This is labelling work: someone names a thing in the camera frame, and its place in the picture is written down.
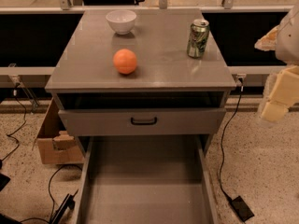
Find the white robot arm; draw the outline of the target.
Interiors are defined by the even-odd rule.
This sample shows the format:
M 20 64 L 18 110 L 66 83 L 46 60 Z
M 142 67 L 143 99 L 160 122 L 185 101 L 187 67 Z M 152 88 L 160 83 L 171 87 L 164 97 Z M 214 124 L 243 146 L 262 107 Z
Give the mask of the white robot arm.
M 276 123 L 299 102 L 299 5 L 296 4 L 279 25 L 260 38 L 254 48 L 273 50 L 276 58 L 287 64 L 278 73 L 268 76 L 258 108 L 261 122 Z

